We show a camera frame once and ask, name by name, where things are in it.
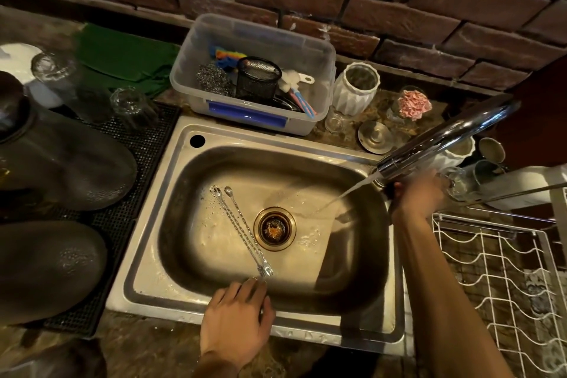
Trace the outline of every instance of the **running water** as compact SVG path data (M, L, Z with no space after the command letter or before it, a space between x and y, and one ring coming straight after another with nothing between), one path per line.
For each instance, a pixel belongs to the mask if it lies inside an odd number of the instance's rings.
M339 197L337 197L336 199L333 199L332 201L330 201L329 203L327 203L324 207L316 210L313 214L318 214L319 212L326 210L327 208L329 208L329 206L331 206L333 203L335 203L336 201L341 200L343 197L345 197L346 195L352 193L354 190L358 190L360 187L363 187L367 184L372 183L374 180L376 180L378 177L380 176L380 172L376 171L370 175L368 175L366 178L364 178L362 181L357 182L355 185L353 185L351 188L349 188L348 190L346 190L342 195L340 195Z

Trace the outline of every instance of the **black mesh cup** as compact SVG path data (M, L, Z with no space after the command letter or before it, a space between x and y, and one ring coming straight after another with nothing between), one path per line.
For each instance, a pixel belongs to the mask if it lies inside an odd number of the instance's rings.
M281 69L269 60L244 57L238 61L237 96L272 99L278 89Z

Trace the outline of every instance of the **clear plastic storage box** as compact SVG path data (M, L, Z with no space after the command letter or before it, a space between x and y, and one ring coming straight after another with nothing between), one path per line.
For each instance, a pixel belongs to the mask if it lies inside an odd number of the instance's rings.
M315 82L311 85L301 82L299 91L317 112L315 118L200 90L196 74L201 65L211 62L211 45L261 57L273 61L281 69L294 69L312 76ZM187 34L170 80L174 89L185 95L191 109L199 114L305 136L325 118L332 102L335 57L333 45L321 39L205 14L197 18Z

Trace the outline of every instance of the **faucet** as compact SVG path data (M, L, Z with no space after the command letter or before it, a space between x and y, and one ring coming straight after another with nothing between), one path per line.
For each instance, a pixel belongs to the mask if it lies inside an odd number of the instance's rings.
M408 172L428 157L468 138L505 119L520 108L520 101L511 94L500 94L461 112L431 130L416 136L406 145L380 160L376 166L380 173L376 179L379 187Z

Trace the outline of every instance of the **green towel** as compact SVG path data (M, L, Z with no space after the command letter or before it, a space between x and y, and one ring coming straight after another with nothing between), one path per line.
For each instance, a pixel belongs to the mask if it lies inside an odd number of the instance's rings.
M179 46L87 24L78 35L77 59L88 87L135 87L154 97L170 86Z

